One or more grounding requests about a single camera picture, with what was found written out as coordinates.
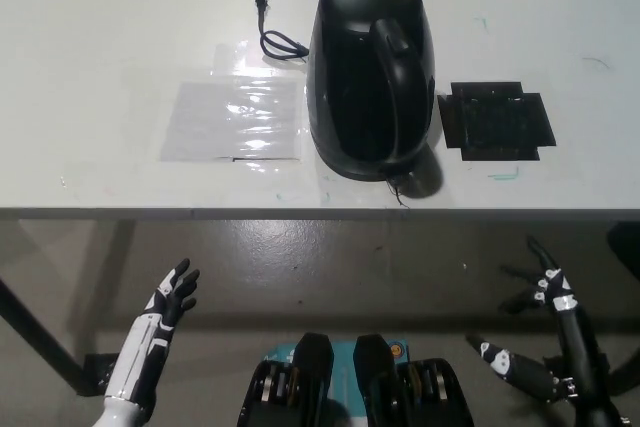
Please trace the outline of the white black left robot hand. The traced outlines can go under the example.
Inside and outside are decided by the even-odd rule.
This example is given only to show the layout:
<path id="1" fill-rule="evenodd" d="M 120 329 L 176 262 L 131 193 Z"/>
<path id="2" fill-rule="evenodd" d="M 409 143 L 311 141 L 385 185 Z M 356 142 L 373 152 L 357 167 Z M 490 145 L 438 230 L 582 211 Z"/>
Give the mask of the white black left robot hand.
<path id="1" fill-rule="evenodd" d="M 105 395 L 145 406 L 155 393 L 176 328 L 196 305 L 199 270 L 183 259 L 154 290 L 123 343 Z"/>

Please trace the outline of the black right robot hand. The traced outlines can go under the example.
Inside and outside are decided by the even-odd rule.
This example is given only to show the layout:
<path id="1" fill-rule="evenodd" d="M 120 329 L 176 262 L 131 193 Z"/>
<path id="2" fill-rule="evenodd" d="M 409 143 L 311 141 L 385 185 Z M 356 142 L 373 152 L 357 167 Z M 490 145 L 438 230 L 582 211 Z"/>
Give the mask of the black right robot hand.
<path id="1" fill-rule="evenodd" d="M 586 311 L 549 252 L 532 236 L 527 238 L 527 247 L 538 258 L 540 271 L 505 266 L 505 273 L 524 279 L 528 287 L 502 302 L 500 309 L 516 315 L 527 309 L 546 308 L 552 314 L 561 348 L 559 371 L 555 373 L 477 334 L 467 335 L 467 342 L 499 378 L 536 400 L 551 403 L 574 398 L 596 405 L 608 403 L 606 371 Z"/>

